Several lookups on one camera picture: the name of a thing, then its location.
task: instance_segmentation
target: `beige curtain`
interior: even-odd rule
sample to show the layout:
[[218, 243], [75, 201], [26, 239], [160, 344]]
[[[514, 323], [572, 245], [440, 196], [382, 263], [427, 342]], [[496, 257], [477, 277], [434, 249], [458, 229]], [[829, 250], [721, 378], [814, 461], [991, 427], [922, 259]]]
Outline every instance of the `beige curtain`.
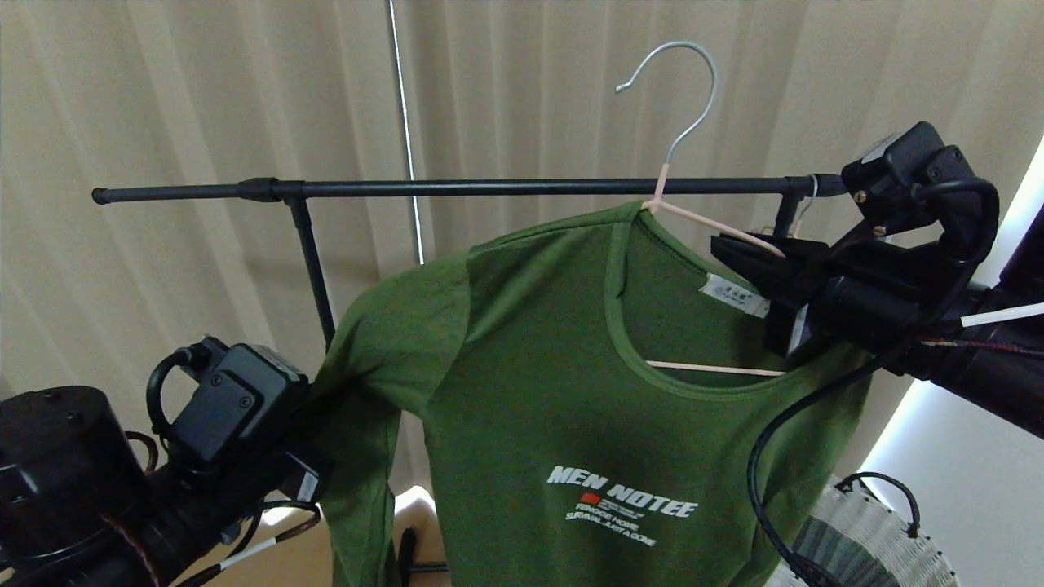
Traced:
[[[419, 179], [654, 177], [708, 93], [688, 39], [714, 54], [718, 101], [682, 144], [682, 175], [836, 172], [918, 120], [1011, 201], [1044, 131], [1044, 4], [424, 1], [396, 3]], [[393, 36], [380, 1], [5, 2], [2, 388], [104, 390], [146, 429], [144, 382], [212, 333], [268, 344], [314, 373], [322, 335], [288, 211], [247, 202], [98, 207], [95, 186], [406, 177]], [[626, 197], [421, 198], [428, 258]], [[680, 196], [744, 229], [769, 195]], [[311, 203], [335, 313], [417, 258], [409, 198]], [[856, 220], [815, 203], [802, 236]], [[663, 222], [707, 254], [710, 232]], [[924, 236], [902, 239], [912, 242]], [[859, 465], [908, 381], [879, 375], [840, 470]], [[191, 386], [172, 381], [168, 409]], [[429, 486], [407, 419], [393, 487]]]

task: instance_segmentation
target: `clothes hanger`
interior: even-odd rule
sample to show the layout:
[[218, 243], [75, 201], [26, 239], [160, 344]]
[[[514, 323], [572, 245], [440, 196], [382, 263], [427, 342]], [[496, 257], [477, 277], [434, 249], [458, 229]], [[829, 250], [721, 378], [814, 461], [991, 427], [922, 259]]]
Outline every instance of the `clothes hanger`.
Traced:
[[[642, 60], [642, 63], [638, 64], [638, 69], [636, 69], [635, 72], [631, 75], [631, 79], [627, 79], [625, 83], [620, 84], [619, 86], [616, 87], [617, 94], [630, 88], [631, 85], [635, 83], [635, 79], [638, 77], [638, 74], [642, 72], [642, 69], [645, 67], [645, 64], [649, 62], [649, 60], [656, 56], [657, 53], [659, 53], [660, 51], [670, 49], [671, 47], [685, 47], [688, 49], [692, 49], [693, 51], [699, 53], [704, 57], [704, 61], [707, 62], [707, 66], [711, 70], [711, 95], [709, 98], [707, 98], [707, 105], [704, 107], [704, 111], [699, 113], [699, 117], [696, 118], [696, 121], [690, 124], [689, 127], [686, 128], [685, 131], [682, 131], [682, 134], [674, 139], [674, 142], [670, 143], [670, 148], [667, 149], [667, 158], [664, 160], [663, 167], [660, 169], [660, 178], [657, 180], [656, 191], [654, 192], [652, 199], [642, 204], [642, 209], [648, 210], [654, 214], [660, 210], [666, 210], [667, 212], [670, 212], [672, 214], [678, 214], [679, 216], [695, 220], [702, 225], [709, 226], [715, 230], [735, 236], [736, 238], [739, 238], [745, 242], [750, 242], [751, 244], [761, 246], [762, 249], [772, 252], [774, 255], [783, 257], [784, 255], [782, 251], [780, 251], [773, 244], [765, 242], [764, 240], [761, 240], [756, 236], [752, 236], [743, 231], [734, 229], [728, 225], [718, 222], [717, 220], [712, 220], [711, 218], [702, 216], [699, 214], [696, 214], [695, 212], [690, 212], [684, 208], [680, 208], [678, 206], [668, 204], [663, 201], [663, 188], [664, 184], [666, 184], [667, 182], [667, 169], [670, 167], [670, 160], [674, 156], [674, 149], [678, 148], [678, 145], [679, 143], [682, 142], [682, 139], [687, 137], [689, 133], [691, 133], [696, 126], [699, 125], [701, 122], [704, 121], [704, 118], [707, 117], [707, 113], [710, 112], [711, 110], [711, 104], [714, 103], [714, 96], [717, 94], [717, 68], [714, 66], [714, 60], [713, 57], [711, 57], [710, 53], [707, 52], [707, 49], [704, 49], [702, 46], [696, 45], [695, 43], [691, 43], [689, 41], [671, 41], [668, 43], [664, 43], [663, 45], [660, 45], [656, 49], [652, 49], [652, 51], [649, 54], [645, 55], [645, 58]], [[659, 367], [664, 369], [680, 369], [684, 371], [705, 371], [714, 373], [732, 373], [737, 375], [759, 375], [762, 377], [778, 377], [785, 373], [783, 371], [773, 371], [767, 369], [744, 369], [740, 367], [720, 367], [716, 365], [692, 365], [686, 362], [671, 362], [664, 360], [646, 360], [645, 362], [651, 367]]]
[[652, 199], [642, 204], [642, 209], [648, 210], [654, 214], [656, 214], [660, 210], [677, 214], [679, 216], [711, 227], [714, 230], [732, 235], [745, 242], [750, 242], [755, 246], [760, 246], [768, 251], [773, 255], [776, 255], [777, 257], [784, 257], [783, 252], [780, 251], [779, 248], [773, 245], [769, 242], [766, 242], [756, 236], [750, 235], [741, 230], [734, 229], [728, 225], [723, 225], [717, 220], [708, 218], [707, 216], [702, 216], [699, 214], [696, 214], [695, 212], [690, 212], [685, 208], [681, 208], [674, 206], [673, 204], [668, 204], [663, 201], [663, 188], [664, 185], [667, 183], [667, 169], [670, 167], [671, 158], [674, 157], [674, 149], [678, 148], [678, 145], [679, 143], [682, 142], [682, 139], [687, 137], [689, 133], [691, 133], [696, 126], [699, 125], [701, 122], [704, 121], [704, 118], [707, 117], [707, 113], [710, 112], [711, 110], [711, 105], [714, 103], [714, 97], [717, 95], [717, 67], [714, 65], [714, 58], [711, 57], [711, 54], [709, 52], [707, 52], [707, 49], [704, 49], [702, 46], [695, 43], [689, 41], [670, 41], [668, 43], [660, 45], [656, 49], [652, 49], [652, 51], [649, 54], [645, 55], [645, 58], [642, 60], [642, 63], [638, 64], [638, 69], [636, 69], [635, 72], [631, 74], [631, 79], [627, 79], [623, 84], [620, 84], [619, 86], [616, 87], [617, 94], [630, 88], [635, 83], [635, 79], [638, 78], [638, 74], [642, 72], [642, 69], [645, 68], [645, 64], [647, 64], [649, 60], [651, 60], [661, 51], [670, 49], [672, 47], [684, 47], [686, 49], [692, 49], [693, 51], [699, 53], [699, 55], [704, 57], [704, 61], [707, 62], [707, 67], [709, 67], [711, 70], [711, 95], [710, 97], [707, 98], [707, 105], [704, 107], [704, 111], [699, 113], [699, 117], [696, 118], [695, 122], [690, 124], [689, 127], [686, 128], [685, 131], [682, 131], [682, 134], [674, 139], [674, 142], [670, 143], [670, 148], [667, 149], [667, 157], [663, 162], [663, 167], [660, 168], [660, 178], [657, 180], [656, 191], [652, 194]]

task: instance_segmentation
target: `clothes rack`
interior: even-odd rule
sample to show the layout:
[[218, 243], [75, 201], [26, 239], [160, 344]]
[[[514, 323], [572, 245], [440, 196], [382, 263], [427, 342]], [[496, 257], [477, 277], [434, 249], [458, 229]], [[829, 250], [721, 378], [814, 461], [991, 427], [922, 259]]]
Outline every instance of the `clothes rack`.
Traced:
[[[816, 197], [847, 193], [840, 175], [815, 174]], [[298, 239], [304, 253], [308, 279], [315, 298], [319, 325], [327, 349], [333, 341], [335, 323], [327, 295], [326, 279], [319, 263], [315, 234], [312, 231], [308, 199], [312, 197], [402, 197], [472, 195], [636, 195], [656, 189], [651, 179], [582, 180], [445, 180], [403, 182], [302, 182], [255, 178], [238, 184], [164, 186], [142, 188], [95, 188], [94, 202], [100, 205], [118, 202], [156, 202], [168, 199], [240, 198], [252, 202], [282, 202], [290, 208]], [[665, 194], [780, 194], [773, 236], [787, 235], [798, 205], [812, 194], [812, 175], [783, 178], [679, 178], [667, 180]]]

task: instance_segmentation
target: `shirt sleeve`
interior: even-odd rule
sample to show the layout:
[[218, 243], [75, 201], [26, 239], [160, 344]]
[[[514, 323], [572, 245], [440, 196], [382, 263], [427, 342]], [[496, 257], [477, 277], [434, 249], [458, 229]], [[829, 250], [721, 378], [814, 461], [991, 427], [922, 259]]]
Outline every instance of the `shirt sleeve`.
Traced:
[[335, 463], [322, 497], [334, 587], [398, 584], [390, 557], [395, 496], [387, 479], [403, 409], [424, 417], [464, 344], [470, 294], [465, 254], [388, 279], [346, 312], [312, 384], [343, 394], [316, 445]]

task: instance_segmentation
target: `hanger bar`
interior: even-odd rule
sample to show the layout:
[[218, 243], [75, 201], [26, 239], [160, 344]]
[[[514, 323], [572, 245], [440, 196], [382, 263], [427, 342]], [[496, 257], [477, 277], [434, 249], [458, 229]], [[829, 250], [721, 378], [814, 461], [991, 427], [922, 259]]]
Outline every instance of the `hanger bar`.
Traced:
[[[840, 175], [820, 174], [820, 197], [847, 193]], [[285, 202], [291, 197], [401, 197], [458, 195], [633, 195], [652, 193], [656, 178], [585, 180], [442, 180], [414, 182], [300, 182], [257, 178], [238, 184], [95, 188], [97, 204], [162, 199], [241, 197], [254, 202]], [[667, 180], [664, 193], [780, 193], [812, 192], [809, 175], [800, 178], [677, 178]]]

